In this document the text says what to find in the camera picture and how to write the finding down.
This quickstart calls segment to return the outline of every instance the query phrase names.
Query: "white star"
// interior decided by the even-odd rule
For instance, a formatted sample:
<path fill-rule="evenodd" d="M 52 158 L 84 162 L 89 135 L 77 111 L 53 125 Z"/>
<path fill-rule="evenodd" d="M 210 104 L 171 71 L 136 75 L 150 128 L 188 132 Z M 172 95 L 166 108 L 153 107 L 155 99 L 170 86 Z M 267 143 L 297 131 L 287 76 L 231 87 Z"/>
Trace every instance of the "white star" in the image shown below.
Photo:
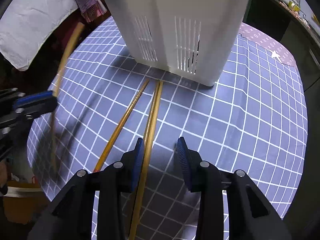
<path fill-rule="evenodd" d="M 275 50 L 272 52 L 271 57 L 272 57 L 272 58 L 275 58 L 275 57 L 276 57 L 276 58 L 280 61 L 280 63 L 282 63 L 281 60 L 280 60 L 280 55 L 277 54 Z"/>

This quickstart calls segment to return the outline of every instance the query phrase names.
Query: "checkered tablecloth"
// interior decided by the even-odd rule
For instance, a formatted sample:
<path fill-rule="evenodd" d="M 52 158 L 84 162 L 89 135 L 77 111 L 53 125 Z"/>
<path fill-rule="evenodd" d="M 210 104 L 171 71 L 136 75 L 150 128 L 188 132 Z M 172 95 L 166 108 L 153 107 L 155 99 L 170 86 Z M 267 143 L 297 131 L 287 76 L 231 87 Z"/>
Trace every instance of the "checkered tablecloth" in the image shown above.
<path fill-rule="evenodd" d="M 199 194 L 183 183 L 174 146 L 189 148 L 225 171 L 248 173 L 283 217 L 300 182 L 307 141 L 307 110 L 297 68 L 238 35 L 213 87 L 137 64 L 113 18 L 74 51 L 58 97 L 58 174 L 50 167 L 50 114 L 33 122 L 28 160 L 49 199 L 79 169 L 92 171 L 112 132 L 146 78 L 143 95 L 122 129 L 105 166 L 120 160 L 142 137 L 155 80 L 164 80 L 154 145 L 136 239 L 194 239 Z M 96 239 L 96 193 L 92 239 Z M 122 195 L 123 210 L 128 195 Z M 228 207 L 224 199 L 224 232 Z"/>

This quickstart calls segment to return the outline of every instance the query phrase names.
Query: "white cloth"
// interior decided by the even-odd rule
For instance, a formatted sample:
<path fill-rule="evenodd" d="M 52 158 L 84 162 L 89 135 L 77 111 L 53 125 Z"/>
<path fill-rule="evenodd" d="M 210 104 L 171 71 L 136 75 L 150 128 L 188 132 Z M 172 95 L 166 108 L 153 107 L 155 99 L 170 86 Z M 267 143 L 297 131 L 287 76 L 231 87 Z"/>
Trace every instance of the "white cloth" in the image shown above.
<path fill-rule="evenodd" d="M 13 0 L 0 20 L 0 52 L 25 71 L 50 34 L 78 8 L 75 0 Z"/>

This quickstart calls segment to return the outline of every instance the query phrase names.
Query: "tablecloth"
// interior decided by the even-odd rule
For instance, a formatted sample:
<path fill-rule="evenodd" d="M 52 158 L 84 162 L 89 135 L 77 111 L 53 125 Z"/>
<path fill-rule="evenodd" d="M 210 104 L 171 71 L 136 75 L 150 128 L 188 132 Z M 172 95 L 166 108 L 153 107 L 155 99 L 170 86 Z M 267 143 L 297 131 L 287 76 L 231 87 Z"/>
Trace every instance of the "tablecloth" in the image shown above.
<path fill-rule="evenodd" d="M 107 19 L 67 63 L 56 111 L 57 173 L 49 164 L 50 114 L 33 122 L 28 160 L 46 195 L 52 200 L 79 169 L 93 171 L 130 101 L 149 78 L 105 167 L 133 149 L 144 133 L 155 80 L 161 79 L 164 86 L 136 239 L 194 239 L 199 194 L 188 192 L 183 183 L 174 154 L 180 136 L 219 169 L 246 171 L 283 218 L 303 171 L 307 109 L 297 68 L 281 64 L 271 54 L 239 34 L 219 80 L 205 87 L 137 64 L 113 18 Z M 97 237 L 98 197 L 97 192 L 92 239 Z M 224 192 L 224 239 L 229 234 L 226 198 Z M 128 195 L 121 199 L 125 210 Z"/>

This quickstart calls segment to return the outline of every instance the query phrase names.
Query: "white plastic basket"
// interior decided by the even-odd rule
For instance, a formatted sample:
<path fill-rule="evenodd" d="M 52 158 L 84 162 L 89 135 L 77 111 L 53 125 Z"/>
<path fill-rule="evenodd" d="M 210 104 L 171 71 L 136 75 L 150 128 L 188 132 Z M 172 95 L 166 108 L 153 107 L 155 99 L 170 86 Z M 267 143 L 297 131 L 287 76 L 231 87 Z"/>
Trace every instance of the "white plastic basket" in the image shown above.
<path fill-rule="evenodd" d="M 218 80 L 248 0 L 105 0 L 139 63 L 206 86 Z"/>

